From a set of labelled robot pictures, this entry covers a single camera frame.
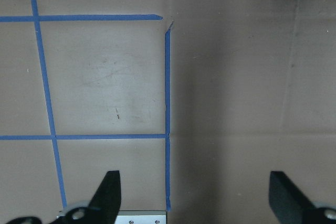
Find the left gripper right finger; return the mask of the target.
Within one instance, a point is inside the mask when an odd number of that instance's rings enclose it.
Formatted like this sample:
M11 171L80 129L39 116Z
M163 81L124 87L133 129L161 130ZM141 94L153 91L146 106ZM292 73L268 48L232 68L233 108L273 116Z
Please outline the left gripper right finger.
M335 208L317 207L282 171L271 171L269 206L279 223L335 223Z

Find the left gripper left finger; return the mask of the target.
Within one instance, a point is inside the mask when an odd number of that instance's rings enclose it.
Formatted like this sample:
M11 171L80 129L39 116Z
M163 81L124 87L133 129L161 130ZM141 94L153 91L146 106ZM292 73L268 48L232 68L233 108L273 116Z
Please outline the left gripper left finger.
M115 223L121 206L121 181L118 170L108 171L85 207L72 208L57 217L56 224Z

